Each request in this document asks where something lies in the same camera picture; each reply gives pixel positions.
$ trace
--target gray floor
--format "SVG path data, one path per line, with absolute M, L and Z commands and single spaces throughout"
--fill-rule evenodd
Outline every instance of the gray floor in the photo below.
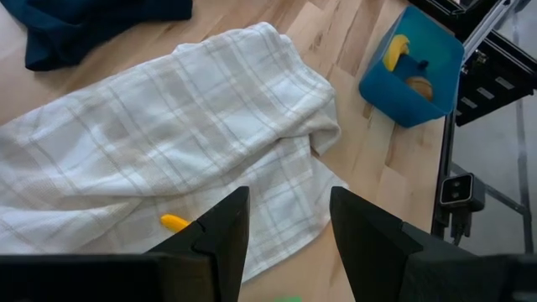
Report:
M 537 0 L 533 0 L 522 12 L 509 14 L 498 31 L 537 58 L 536 29 Z M 517 118 L 517 110 L 523 115 L 522 119 Z M 529 203 L 534 217 L 533 240 L 537 242 L 537 96 L 525 97 L 456 128 L 452 161 L 510 199 L 520 202 L 518 161 L 524 145 L 521 145 L 523 141 L 517 132 L 522 129 L 520 126 L 517 129 L 517 119 L 523 120 L 524 125 Z M 461 247 L 481 255 L 523 253 L 522 216 L 490 195 L 486 202 L 485 210 L 474 215 L 472 235 L 462 238 Z

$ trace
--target light wood floor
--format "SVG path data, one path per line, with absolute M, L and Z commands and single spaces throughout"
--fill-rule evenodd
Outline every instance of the light wood floor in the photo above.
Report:
M 398 127 L 357 92 L 378 42 L 408 5 L 403 0 L 195 0 L 194 18 L 141 24 L 95 49 L 75 68 L 33 73 L 23 67 L 25 29 L 0 7 L 0 124 L 59 96 L 228 29 L 271 23 L 337 91 L 341 141 L 321 160 L 351 189 L 430 230 L 443 119 Z M 291 259 L 242 289 L 243 301 L 299 295 L 353 300 L 331 228 Z

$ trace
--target blue container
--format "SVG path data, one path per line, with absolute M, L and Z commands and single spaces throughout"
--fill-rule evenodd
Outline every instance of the blue container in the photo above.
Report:
M 409 55 L 401 55 L 395 70 L 390 72 L 383 57 L 396 34 L 409 39 Z M 380 42 L 360 81 L 360 93 L 406 128 L 443 117 L 453 111 L 456 102 L 463 55 L 459 40 L 418 8 L 409 6 Z M 429 65 L 420 70 L 418 64 L 423 60 Z M 423 76 L 431 83 L 432 102 L 405 83 L 410 76 Z

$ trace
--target checkered cloth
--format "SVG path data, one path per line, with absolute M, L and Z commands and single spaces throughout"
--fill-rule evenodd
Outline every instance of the checkered cloth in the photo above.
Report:
M 0 253 L 142 253 L 248 185 L 249 279 L 329 220 L 334 106 L 267 23 L 179 45 L 0 127 Z

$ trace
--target dark blue cloth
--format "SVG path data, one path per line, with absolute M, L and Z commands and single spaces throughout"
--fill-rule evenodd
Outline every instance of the dark blue cloth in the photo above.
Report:
M 192 0 L 0 0 L 28 28 L 26 68 L 76 65 L 95 46 L 143 21 L 185 20 Z

